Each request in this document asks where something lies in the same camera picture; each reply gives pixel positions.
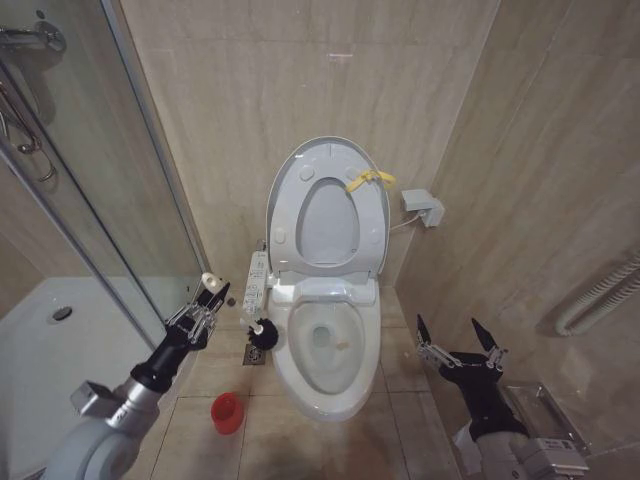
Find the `white toilet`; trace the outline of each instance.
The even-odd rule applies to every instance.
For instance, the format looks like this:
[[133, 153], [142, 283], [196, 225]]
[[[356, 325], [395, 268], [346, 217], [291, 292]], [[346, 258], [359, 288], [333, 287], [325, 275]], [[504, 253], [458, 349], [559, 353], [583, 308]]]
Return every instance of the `white toilet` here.
[[378, 366], [389, 200], [378, 181], [345, 190], [369, 169], [353, 142], [317, 138], [291, 154], [269, 194], [273, 359], [290, 397], [317, 420], [357, 413]]

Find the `glass shower door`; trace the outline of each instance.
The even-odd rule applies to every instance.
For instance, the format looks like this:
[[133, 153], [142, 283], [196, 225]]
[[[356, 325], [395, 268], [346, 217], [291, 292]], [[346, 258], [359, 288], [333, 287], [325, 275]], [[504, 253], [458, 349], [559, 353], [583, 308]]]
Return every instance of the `glass shower door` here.
[[102, 273], [116, 289], [133, 277], [157, 315], [168, 317], [189, 298], [203, 266], [100, 1], [2, 0], [0, 18], [4, 27], [41, 32], [0, 48], [5, 74], [54, 150], [54, 158], [22, 155], [24, 168], [90, 244], [91, 232], [64, 203], [61, 175], [44, 179], [51, 167], [67, 171], [124, 261], [123, 272], [103, 259]]
[[22, 480], [79, 421], [73, 390], [125, 380], [204, 265], [101, 3], [0, 0], [0, 27], [0, 290], [21, 288], [0, 308], [0, 478]]

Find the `yellow tag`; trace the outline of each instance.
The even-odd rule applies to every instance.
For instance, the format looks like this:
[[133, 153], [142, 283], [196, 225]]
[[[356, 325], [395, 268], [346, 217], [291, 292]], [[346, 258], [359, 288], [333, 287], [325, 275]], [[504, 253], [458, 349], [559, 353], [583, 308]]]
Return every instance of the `yellow tag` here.
[[383, 172], [381, 170], [365, 170], [360, 175], [358, 175], [358, 178], [347, 185], [345, 189], [347, 190], [347, 192], [351, 193], [364, 182], [371, 182], [376, 178], [379, 178], [382, 181], [382, 186], [385, 190], [390, 189], [396, 183], [396, 177], [389, 173]]

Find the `floor drain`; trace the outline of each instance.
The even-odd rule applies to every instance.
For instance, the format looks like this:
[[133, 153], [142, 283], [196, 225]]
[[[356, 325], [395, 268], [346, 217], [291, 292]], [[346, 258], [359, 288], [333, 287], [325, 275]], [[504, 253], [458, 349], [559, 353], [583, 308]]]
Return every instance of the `floor drain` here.
[[62, 307], [53, 312], [51, 318], [53, 318], [56, 322], [61, 322], [65, 318], [69, 318], [69, 316], [73, 313], [73, 308], [71, 307]]
[[243, 365], [264, 365], [266, 355], [263, 350], [247, 343], [244, 347]]

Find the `red cup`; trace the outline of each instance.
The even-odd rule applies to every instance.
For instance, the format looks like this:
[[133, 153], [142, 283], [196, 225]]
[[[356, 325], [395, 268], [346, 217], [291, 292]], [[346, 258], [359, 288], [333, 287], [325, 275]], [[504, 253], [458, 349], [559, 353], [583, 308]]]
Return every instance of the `red cup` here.
[[211, 419], [221, 435], [230, 435], [242, 425], [244, 408], [233, 393], [227, 392], [211, 404]]

